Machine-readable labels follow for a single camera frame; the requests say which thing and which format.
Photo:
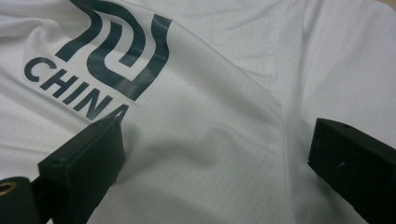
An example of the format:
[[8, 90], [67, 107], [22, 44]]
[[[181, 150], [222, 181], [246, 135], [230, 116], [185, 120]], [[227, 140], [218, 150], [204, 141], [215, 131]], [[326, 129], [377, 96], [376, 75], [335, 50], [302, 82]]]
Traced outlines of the white t-shirt with dark print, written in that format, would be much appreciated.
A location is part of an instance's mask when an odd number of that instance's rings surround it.
[[0, 179], [122, 120], [89, 224], [366, 224], [308, 166], [334, 119], [396, 148], [378, 0], [0, 0]]

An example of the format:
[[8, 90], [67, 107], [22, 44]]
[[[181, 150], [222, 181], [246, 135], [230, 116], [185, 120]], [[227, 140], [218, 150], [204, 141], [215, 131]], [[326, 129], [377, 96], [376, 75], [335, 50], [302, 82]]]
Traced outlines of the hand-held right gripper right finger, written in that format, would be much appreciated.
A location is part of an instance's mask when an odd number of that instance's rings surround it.
[[316, 121], [308, 165], [369, 224], [396, 224], [396, 149], [330, 119]]

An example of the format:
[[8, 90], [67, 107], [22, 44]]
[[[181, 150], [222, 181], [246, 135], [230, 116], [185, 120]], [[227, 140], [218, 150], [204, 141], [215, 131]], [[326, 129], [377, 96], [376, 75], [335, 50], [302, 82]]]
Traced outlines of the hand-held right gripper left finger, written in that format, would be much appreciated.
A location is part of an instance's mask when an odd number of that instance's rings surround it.
[[90, 124], [38, 164], [54, 224], [86, 224], [125, 162], [120, 118]]

